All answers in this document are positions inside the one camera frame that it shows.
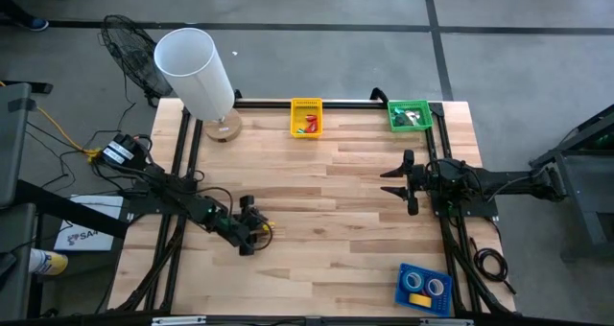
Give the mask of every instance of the blue tray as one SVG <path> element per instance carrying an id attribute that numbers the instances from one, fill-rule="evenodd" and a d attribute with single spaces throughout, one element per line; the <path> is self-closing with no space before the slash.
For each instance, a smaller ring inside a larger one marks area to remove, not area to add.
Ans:
<path id="1" fill-rule="evenodd" d="M 409 272 L 416 272 L 422 278 L 422 283 L 418 285 L 416 289 L 408 288 L 406 287 L 407 283 L 406 284 L 403 283 L 403 278 L 405 274 Z M 436 278 L 440 280 L 441 283 L 443 283 L 443 293 L 439 296 L 432 296 L 427 291 L 426 286 L 428 282 L 433 278 Z M 431 308 L 425 308 L 422 306 L 411 304 L 410 303 L 410 293 L 420 293 L 420 294 L 431 297 L 431 300 L 432 300 Z M 415 266 L 405 264 L 405 263 L 401 264 L 401 267 L 399 268 L 399 276 L 396 281 L 396 292 L 394 293 L 394 302 L 402 306 L 417 309 L 422 312 L 431 313 L 431 314 L 435 314 L 438 316 L 450 316 L 451 295 L 452 295 L 452 278 L 449 275 L 439 273 L 436 271 L 432 271 L 429 269 L 425 269 L 425 268 L 415 267 Z"/>

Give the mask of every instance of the green basket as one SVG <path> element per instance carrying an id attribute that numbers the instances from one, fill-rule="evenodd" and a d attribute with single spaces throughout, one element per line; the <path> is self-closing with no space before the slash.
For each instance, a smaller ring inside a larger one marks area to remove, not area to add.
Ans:
<path id="1" fill-rule="evenodd" d="M 413 112 L 419 112 L 420 118 L 417 119 L 417 126 L 395 126 L 394 117 L 396 113 L 394 110 L 396 108 L 404 111 L 411 110 Z M 424 130 L 433 126 L 433 117 L 431 116 L 431 109 L 427 101 L 390 101 L 388 102 L 388 116 L 392 131 Z"/>

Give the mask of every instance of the white paper tube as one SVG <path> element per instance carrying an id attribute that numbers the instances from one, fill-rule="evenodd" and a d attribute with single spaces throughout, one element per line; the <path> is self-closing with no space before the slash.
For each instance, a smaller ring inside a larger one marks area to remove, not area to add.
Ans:
<path id="1" fill-rule="evenodd" d="M 153 59 L 194 117 L 219 120 L 232 108 L 234 92 L 208 33 L 175 30 L 160 39 Z"/>

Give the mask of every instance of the yellow basket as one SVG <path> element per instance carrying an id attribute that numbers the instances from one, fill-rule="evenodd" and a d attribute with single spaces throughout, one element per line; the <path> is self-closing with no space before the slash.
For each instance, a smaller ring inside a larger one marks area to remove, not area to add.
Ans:
<path id="1" fill-rule="evenodd" d="M 322 99 L 292 99 L 290 112 L 290 134 L 294 138 L 318 138 L 322 135 Z M 300 128 L 309 127 L 307 115 L 318 116 L 318 130 L 315 133 L 299 133 Z"/>

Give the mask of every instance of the circular tape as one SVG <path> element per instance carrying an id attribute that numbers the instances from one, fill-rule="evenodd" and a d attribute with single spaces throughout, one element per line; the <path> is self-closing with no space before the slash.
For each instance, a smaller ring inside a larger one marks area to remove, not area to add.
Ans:
<path id="1" fill-rule="evenodd" d="M 426 290 L 431 296 L 440 296 L 444 291 L 443 282 L 436 278 L 430 279 L 426 284 Z"/>
<path id="2" fill-rule="evenodd" d="M 406 291 L 419 292 L 424 287 L 424 279 L 420 273 L 408 270 L 403 274 L 401 284 Z"/>

